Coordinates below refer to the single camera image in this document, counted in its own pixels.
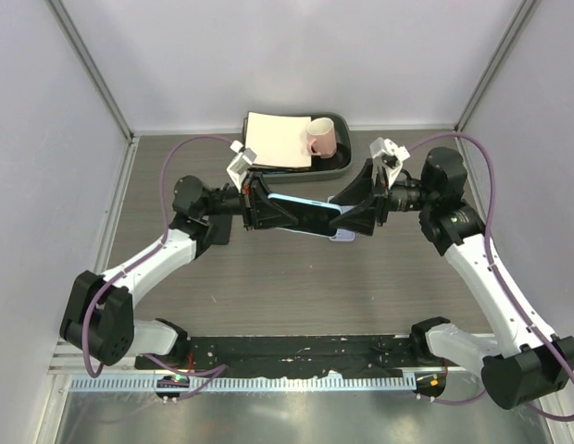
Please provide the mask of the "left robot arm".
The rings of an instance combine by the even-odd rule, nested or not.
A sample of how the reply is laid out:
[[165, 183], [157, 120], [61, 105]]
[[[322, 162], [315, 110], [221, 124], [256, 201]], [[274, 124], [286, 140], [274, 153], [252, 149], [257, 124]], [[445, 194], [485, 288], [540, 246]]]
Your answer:
[[60, 336], [81, 350], [92, 377], [101, 372], [93, 361], [105, 367], [133, 355], [154, 355], [169, 369], [181, 367], [188, 356], [187, 332], [163, 319], [136, 319], [138, 302], [230, 232], [233, 216], [242, 216], [247, 228], [286, 228], [297, 222], [269, 199], [258, 174], [242, 188], [216, 189], [186, 176], [174, 187], [172, 209], [175, 215], [164, 220], [163, 235], [142, 252], [102, 273], [86, 270], [73, 282]]

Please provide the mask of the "black phone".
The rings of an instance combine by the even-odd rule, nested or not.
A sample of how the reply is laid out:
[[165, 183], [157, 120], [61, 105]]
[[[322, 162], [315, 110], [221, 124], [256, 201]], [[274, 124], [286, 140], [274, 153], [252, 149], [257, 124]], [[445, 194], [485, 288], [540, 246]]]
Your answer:
[[208, 222], [213, 228], [212, 245], [228, 245], [231, 238], [232, 215], [212, 215]]

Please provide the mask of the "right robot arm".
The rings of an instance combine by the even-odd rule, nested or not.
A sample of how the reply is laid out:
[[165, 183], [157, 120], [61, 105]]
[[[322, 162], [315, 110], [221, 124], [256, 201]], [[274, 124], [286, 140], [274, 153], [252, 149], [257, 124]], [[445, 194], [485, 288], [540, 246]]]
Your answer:
[[558, 337], [503, 267], [485, 223], [463, 198], [468, 173], [461, 154], [430, 150], [418, 179], [395, 179], [394, 163], [387, 154], [367, 160], [329, 199], [345, 208], [333, 226], [370, 236], [391, 212], [418, 212], [423, 235], [462, 277], [494, 334], [480, 338], [436, 316], [411, 327], [412, 360], [464, 367], [506, 410], [563, 389], [574, 369], [574, 338]]

